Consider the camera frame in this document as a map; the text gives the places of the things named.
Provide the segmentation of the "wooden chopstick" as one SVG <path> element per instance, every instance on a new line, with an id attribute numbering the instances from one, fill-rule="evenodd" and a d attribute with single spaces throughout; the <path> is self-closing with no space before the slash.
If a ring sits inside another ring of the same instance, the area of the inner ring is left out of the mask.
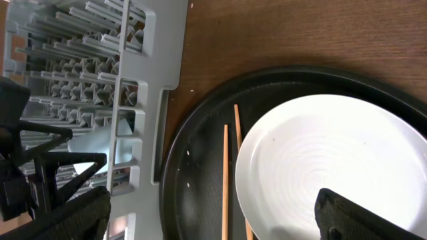
<path id="1" fill-rule="evenodd" d="M 238 153 L 239 153 L 240 148 L 242 146 L 242 132 L 241 132 L 241 125 L 240 125 L 240 114 L 239 114 L 239 109 L 237 104 L 234 105 L 234 116 L 235 116 L 235 124 L 236 124 L 236 141 L 237 141 Z M 246 239 L 253 240 L 254 236 L 247 219 L 245 219 L 245 226 L 246 226 Z"/>
<path id="2" fill-rule="evenodd" d="M 222 177 L 222 240 L 228 240 L 228 126 L 224 125 L 223 177 Z"/>

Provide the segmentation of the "blue plastic cup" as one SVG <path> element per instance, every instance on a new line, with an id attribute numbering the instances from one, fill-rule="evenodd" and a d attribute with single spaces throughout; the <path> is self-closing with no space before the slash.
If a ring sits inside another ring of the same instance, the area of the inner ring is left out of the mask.
<path id="1" fill-rule="evenodd" d="M 119 135 L 131 135 L 132 129 L 126 119 L 118 122 Z M 78 136 L 68 141 L 68 152 L 78 153 L 104 153 L 107 163 L 96 173 L 105 173 L 108 170 L 109 148 L 111 141 L 111 125 L 100 127 L 92 132 Z M 128 140 L 117 141 L 115 163 L 125 163 L 132 160 L 133 143 Z M 77 174 L 83 173 L 92 163 L 73 164 Z"/>

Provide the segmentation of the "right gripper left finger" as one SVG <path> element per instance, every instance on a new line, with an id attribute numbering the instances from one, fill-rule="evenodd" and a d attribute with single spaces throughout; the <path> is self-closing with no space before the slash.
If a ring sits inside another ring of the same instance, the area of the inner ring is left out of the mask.
<path id="1" fill-rule="evenodd" d="M 3 234 L 1 240 L 103 239 L 111 213 L 110 199 L 105 187 L 96 187 Z"/>

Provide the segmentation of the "grey round plate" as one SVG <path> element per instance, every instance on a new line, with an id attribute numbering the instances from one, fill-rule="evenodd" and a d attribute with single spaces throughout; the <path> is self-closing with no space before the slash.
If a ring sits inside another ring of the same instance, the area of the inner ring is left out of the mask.
<path id="1" fill-rule="evenodd" d="M 274 107 L 246 134 L 234 179 L 259 239 L 319 239 L 323 188 L 426 236 L 426 134 L 361 99 L 308 95 Z"/>

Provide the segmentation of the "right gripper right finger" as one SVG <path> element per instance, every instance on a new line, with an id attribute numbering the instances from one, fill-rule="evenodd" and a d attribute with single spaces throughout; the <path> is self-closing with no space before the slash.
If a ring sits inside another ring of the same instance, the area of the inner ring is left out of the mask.
<path id="1" fill-rule="evenodd" d="M 314 212 L 321 240 L 423 240 L 327 188 L 319 190 Z"/>

